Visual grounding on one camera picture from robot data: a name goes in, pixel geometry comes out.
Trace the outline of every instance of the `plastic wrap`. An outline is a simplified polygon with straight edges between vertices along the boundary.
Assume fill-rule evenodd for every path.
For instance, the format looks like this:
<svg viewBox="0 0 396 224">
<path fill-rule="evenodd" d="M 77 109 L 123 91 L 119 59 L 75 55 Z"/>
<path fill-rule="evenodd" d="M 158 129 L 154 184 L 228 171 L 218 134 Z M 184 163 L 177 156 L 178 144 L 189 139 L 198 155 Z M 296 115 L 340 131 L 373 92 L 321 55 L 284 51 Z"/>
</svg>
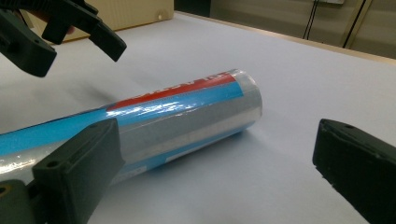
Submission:
<svg viewBox="0 0 396 224">
<path fill-rule="evenodd" d="M 253 79 L 232 70 L 0 135 L 0 180 L 30 182 L 31 167 L 86 126 L 117 118 L 126 164 L 113 182 L 238 133 L 262 115 Z"/>
</svg>

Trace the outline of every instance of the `cylindrical object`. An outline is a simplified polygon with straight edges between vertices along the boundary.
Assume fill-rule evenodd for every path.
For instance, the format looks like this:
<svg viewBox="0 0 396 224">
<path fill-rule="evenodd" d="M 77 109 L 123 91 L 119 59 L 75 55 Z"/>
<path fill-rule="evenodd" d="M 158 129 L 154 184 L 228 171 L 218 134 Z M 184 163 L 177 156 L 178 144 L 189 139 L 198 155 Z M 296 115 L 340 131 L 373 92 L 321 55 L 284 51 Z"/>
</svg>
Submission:
<svg viewBox="0 0 396 224">
<path fill-rule="evenodd" d="M 86 126 L 117 118 L 126 165 L 118 182 L 238 133 L 262 115 L 253 79 L 232 70 L 0 135 L 0 181 L 32 180 L 31 167 Z"/>
</svg>

